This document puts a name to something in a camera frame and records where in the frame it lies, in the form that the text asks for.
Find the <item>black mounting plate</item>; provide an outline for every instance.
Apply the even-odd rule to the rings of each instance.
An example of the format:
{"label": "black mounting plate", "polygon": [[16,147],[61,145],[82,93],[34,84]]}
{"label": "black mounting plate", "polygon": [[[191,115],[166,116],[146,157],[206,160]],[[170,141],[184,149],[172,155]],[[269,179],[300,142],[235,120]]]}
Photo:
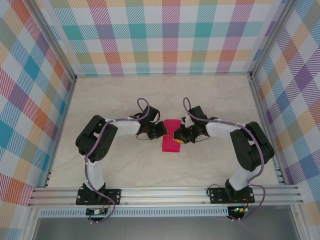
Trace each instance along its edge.
{"label": "black mounting plate", "polygon": [[226,194],[225,187],[211,187],[209,188],[209,196],[211,204],[246,204],[247,200],[244,196],[248,198],[248,203],[253,204],[255,202],[254,192],[251,187],[246,187],[243,189],[242,195],[236,197],[233,201],[231,201]]}
{"label": "black mounting plate", "polygon": [[[121,189],[101,189],[99,190],[99,192],[111,198],[114,201],[115,205],[120,204]],[[78,190],[75,204],[76,205],[105,205],[105,206],[109,205],[108,200],[105,199],[104,197],[98,195],[93,191],[91,194],[95,195],[95,197],[91,197],[90,195],[88,195],[88,192],[81,187]]]}

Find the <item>marble floor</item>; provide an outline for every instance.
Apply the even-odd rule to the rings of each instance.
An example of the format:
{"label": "marble floor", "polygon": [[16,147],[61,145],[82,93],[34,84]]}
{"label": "marble floor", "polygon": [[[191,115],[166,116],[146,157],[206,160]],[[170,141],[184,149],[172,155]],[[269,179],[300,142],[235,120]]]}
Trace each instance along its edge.
{"label": "marble floor", "polygon": [[[143,97],[160,110],[161,120],[180,119],[185,115],[182,100],[186,96],[208,117],[259,122],[243,75],[79,78],[48,186],[80,187],[86,180],[75,141],[94,115],[116,119],[139,113],[136,100]],[[182,144],[179,153],[169,153],[162,152],[162,138],[139,141],[128,135],[114,139],[103,160],[103,175],[109,187],[223,185],[237,165],[231,141],[222,138]],[[272,161],[253,183],[278,184]]]}

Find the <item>colorful plaid backdrop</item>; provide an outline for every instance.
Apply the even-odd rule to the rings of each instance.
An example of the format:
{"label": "colorful plaid backdrop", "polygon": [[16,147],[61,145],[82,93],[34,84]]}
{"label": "colorful plaid backdrop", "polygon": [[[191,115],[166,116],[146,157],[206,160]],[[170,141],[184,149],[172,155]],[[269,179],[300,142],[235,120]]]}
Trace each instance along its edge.
{"label": "colorful plaid backdrop", "polygon": [[320,1],[300,0],[258,73],[263,107],[291,184],[320,236]]}
{"label": "colorful plaid backdrop", "polygon": [[37,2],[75,71],[99,75],[247,72],[281,0]]}
{"label": "colorful plaid backdrop", "polygon": [[72,81],[22,0],[0,0],[0,240],[46,177]]}

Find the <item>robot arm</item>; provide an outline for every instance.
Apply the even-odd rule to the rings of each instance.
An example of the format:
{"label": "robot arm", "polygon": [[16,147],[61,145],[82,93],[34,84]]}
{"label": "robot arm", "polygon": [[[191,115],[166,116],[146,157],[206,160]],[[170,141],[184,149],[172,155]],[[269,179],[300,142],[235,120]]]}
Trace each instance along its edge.
{"label": "robot arm", "polygon": [[[167,134],[164,122],[158,122],[160,112],[151,106],[147,117],[140,121],[133,120],[137,119],[139,116],[144,116],[146,113],[147,107],[142,113],[137,113],[133,116],[130,116],[129,118],[132,119],[130,121],[115,121],[106,126],[97,147],[88,157],[88,179],[95,189],[100,190],[105,186],[102,159],[107,155],[115,137],[146,133],[149,139],[152,140]],[[105,119],[100,115],[95,115],[90,120],[75,142],[75,145],[78,147],[81,155],[86,156],[93,148],[98,138],[97,135],[100,134],[104,124],[109,121],[110,119]],[[88,181],[86,181],[84,184],[87,188],[92,190],[88,185]]]}
{"label": "robot arm", "polygon": [[[200,106],[190,109],[189,113],[200,119],[208,119]],[[257,146],[250,143],[252,141],[250,136],[242,128],[220,123],[219,120],[215,122],[200,121],[191,118],[188,114],[182,120],[184,124],[181,124],[173,135],[177,142],[195,143],[196,138],[200,135],[232,140],[239,165],[233,176],[226,181],[225,192],[230,201],[241,196],[244,189],[249,185],[248,180],[261,169],[260,155]],[[258,123],[250,122],[245,127],[251,131],[258,141],[266,164],[274,156],[274,149]]]}

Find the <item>purple cable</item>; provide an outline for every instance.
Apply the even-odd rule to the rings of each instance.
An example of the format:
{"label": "purple cable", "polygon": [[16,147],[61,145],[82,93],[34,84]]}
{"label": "purple cable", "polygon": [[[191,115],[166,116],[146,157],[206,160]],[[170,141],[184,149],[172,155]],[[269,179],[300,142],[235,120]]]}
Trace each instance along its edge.
{"label": "purple cable", "polygon": [[108,126],[108,124],[111,124],[111,123],[117,122],[117,121],[140,121],[140,120],[144,119],[146,116],[148,116],[149,111],[150,111],[150,105],[149,105],[149,103],[148,103],[148,101],[147,101],[146,99],[144,99],[144,98],[142,98],[142,97],[138,98],[136,102],[137,102],[139,108],[141,109],[141,111],[142,111],[142,108],[141,108],[141,106],[140,106],[140,104],[139,104],[139,101],[140,101],[140,100],[145,101],[145,103],[146,103],[146,105],[147,105],[146,114],[145,114],[144,116],[142,116],[142,117],[135,118],[135,119],[134,119],[134,118],[118,118],[118,119],[110,120],[110,121],[106,122],[105,125],[103,125],[103,127],[102,127],[102,129],[101,129],[101,132],[100,132],[97,140],[95,141],[92,149],[91,149],[91,150],[88,152],[88,154],[84,157],[84,161],[85,161],[84,173],[85,173],[85,178],[86,178],[86,180],[88,181],[87,183],[89,184],[90,188],[91,188],[95,193],[97,193],[97,194],[99,194],[100,196],[104,197],[105,199],[109,200],[109,201],[112,203],[112,205],[113,205],[113,209],[112,209],[112,211],[110,212],[110,214],[109,214],[108,216],[104,217],[104,218],[103,218],[102,220],[100,220],[100,221],[93,221],[93,220],[91,219],[91,215],[90,215],[90,216],[89,216],[89,220],[91,221],[91,223],[96,223],[96,224],[102,223],[102,222],[106,221],[108,218],[110,218],[110,216],[111,216],[112,214],[114,214],[114,211],[115,211],[115,209],[116,209],[116,203],[115,203],[110,197],[108,197],[108,196],[104,195],[103,193],[99,192],[97,189],[94,188],[94,186],[92,186],[92,184],[91,184],[91,182],[90,182],[90,180],[89,180],[89,176],[88,176],[88,161],[89,161],[88,158],[90,157],[90,155],[94,152],[94,150],[95,150],[96,147],[98,146],[98,144],[99,144],[99,142],[100,142],[100,139],[101,139],[101,137],[102,137],[102,135],[103,135],[106,127]]}
{"label": "purple cable", "polygon": [[[262,150],[261,150],[261,148],[260,148],[260,146],[259,146],[259,143],[258,143],[257,139],[255,138],[255,136],[251,133],[251,131],[250,131],[249,129],[247,129],[245,126],[242,126],[242,125],[240,125],[240,124],[233,123],[233,122],[228,122],[228,121],[216,120],[216,119],[202,119],[202,118],[198,118],[198,117],[196,117],[196,116],[193,116],[193,115],[189,112],[189,110],[187,109],[187,107],[186,107],[186,103],[185,103],[186,100],[187,100],[187,102],[188,102],[188,104],[189,104],[189,109],[191,109],[191,103],[190,103],[189,98],[187,98],[187,97],[185,97],[185,98],[183,99],[183,107],[184,107],[184,109],[186,110],[187,114],[188,114],[191,118],[193,118],[193,119],[195,119],[195,120],[198,120],[198,121],[203,121],[203,122],[213,122],[213,123],[220,123],[220,124],[225,124],[225,125],[229,125],[229,126],[233,126],[233,127],[239,127],[239,128],[241,128],[241,129],[245,130],[245,131],[249,134],[249,136],[252,138],[252,140],[253,140],[254,144],[256,145],[256,148],[257,148],[257,150],[258,150],[258,152],[259,152],[259,155],[260,155],[260,159],[261,159],[261,169],[260,169],[260,171],[259,171],[256,175],[254,175],[254,176],[252,176],[251,178],[249,178],[248,181],[247,181],[247,183],[248,183],[249,185],[253,186],[253,187],[259,187],[259,188],[261,188],[262,191],[263,191],[263,196],[262,196],[261,202],[259,203],[258,207],[257,207],[257,208],[255,209],[255,211],[253,212],[253,213],[255,213],[255,212],[261,207],[261,205],[263,204],[263,202],[265,201],[265,198],[266,198],[266,189],[265,189],[262,185],[251,184],[251,183],[250,183],[253,179],[259,177],[259,176],[262,174],[262,172],[264,171],[264,168],[265,168],[264,155],[263,155],[263,153],[262,153]],[[248,219],[253,213],[251,213],[251,214],[248,215],[248,216],[243,217],[242,220]]]}

